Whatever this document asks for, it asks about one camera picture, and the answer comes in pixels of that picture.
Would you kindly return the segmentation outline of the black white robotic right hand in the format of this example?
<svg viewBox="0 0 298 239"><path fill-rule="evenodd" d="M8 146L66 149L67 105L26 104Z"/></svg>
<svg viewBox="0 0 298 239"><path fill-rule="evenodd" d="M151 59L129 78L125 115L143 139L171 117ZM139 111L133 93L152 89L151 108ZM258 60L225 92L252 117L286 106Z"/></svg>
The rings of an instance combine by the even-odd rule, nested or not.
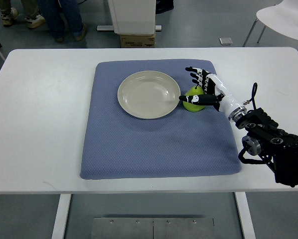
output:
<svg viewBox="0 0 298 239"><path fill-rule="evenodd" d="M190 72L193 83L200 86L204 94L195 96L198 97L196 102L192 97L179 96L181 101L188 103L191 101L192 104L200 106L213 106L217 111L223 112L228 120L234 122L247 114L246 107L234 98L217 75L194 67L186 67L185 70Z"/></svg>

